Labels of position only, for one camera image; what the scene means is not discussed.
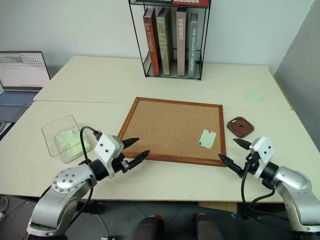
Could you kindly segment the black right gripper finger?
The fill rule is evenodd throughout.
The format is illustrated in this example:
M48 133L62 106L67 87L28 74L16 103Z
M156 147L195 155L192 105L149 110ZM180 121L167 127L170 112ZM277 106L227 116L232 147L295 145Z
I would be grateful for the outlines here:
M241 138L234 138L233 141L245 150L249 150L251 143Z
M220 160L232 171L234 171L240 178L243 177L244 175L244 170L238 166L237 164L234 163L234 161L232 159L230 159L229 157L223 155L223 154L218 154L218 157L220 158Z

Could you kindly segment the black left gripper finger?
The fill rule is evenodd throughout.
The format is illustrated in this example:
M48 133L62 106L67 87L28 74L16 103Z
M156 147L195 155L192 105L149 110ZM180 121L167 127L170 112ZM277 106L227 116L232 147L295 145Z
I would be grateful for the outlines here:
M150 150L145 150L144 152L141 152L138 154L132 161L128 163L128 169L131 170L135 168L137 165L139 165L142 161L145 160L145 158L149 155Z
M140 139L139 137L132 137L132 138L122 140L121 142L123 144L123 150L129 148L131 145L136 143L139 139Z

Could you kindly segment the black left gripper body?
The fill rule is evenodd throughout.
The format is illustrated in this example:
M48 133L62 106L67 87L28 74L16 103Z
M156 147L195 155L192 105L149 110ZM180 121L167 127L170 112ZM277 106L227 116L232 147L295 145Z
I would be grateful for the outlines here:
M123 172L126 173L130 169L130 165L127 160L125 160L125 155L120 153L117 158L114 158L111 163L114 173Z

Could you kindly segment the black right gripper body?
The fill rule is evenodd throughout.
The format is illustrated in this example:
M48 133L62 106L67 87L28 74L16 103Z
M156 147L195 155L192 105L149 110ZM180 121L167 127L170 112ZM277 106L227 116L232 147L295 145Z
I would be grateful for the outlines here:
M245 173L249 173L251 175L254 175L258 168L259 168L259 159L260 159L260 155L258 152L254 152L254 153L249 153L247 155L247 157L245 158L246 162L245 162L245 166L242 172L242 176L245 175Z

